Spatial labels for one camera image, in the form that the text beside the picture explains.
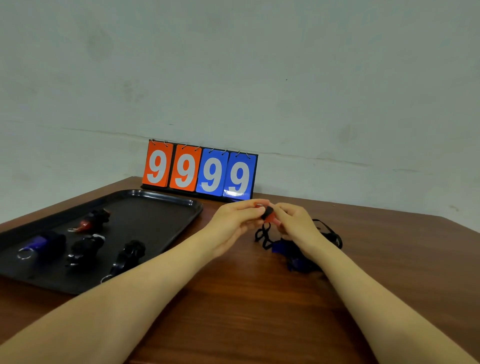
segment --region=number 9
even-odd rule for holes
[[[157,165],[156,159],[160,157],[160,163]],[[156,150],[150,156],[150,160],[148,161],[148,165],[152,172],[157,172],[157,175],[154,177],[152,173],[147,174],[147,179],[150,183],[158,183],[163,178],[165,174],[165,169],[167,167],[167,156],[163,150]]]
[[[188,161],[187,169],[183,168],[185,161]],[[195,174],[195,159],[193,159],[193,156],[190,154],[181,155],[177,162],[177,171],[180,176],[187,176],[184,181],[182,178],[175,179],[175,183],[178,187],[187,187],[190,183],[192,183]]]
[[[210,173],[210,167],[215,166],[215,171],[213,174]],[[217,189],[222,179],[222,163],[217,158],[210,158],[204,165],[204,176],[207,180],[213,180],[212,184],[209,185],[208,182],[202,182],[202,188],[204,191],[213,192]]]
[[[237,177],[237,173],[239,170],[243,171],[241,178]],[[230,179],[234,184],[239,184],[240,187],[236,189],[235,187],[229,187],[228,190],[231,194],[235,196],[242,196],[248,187],[248,179],[250,177],[250,170],[245,162],[237,162],[233,165],[232,170],[230,172]]]

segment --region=plastic tray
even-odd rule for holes
[[[87,234],[67,232],[76,227],[91,210],[106,208],[110,221],[101,235],[105,244],[98,250],[90,269],[66,267],[71,245]],[[168,246],[200,214],[203,205],[188,198],[142,190],[114,192],[40,220],[0,233],[0,275],[51,290],[80,294],[100,284],[108,275],[120,250],[130,240],[140,240],[146,246],[140,263],[166,251]],[[39,233],[53,230],[65,234],[67,249],[62,257],[44,263],[33,255],[17,258],[17,251]]]

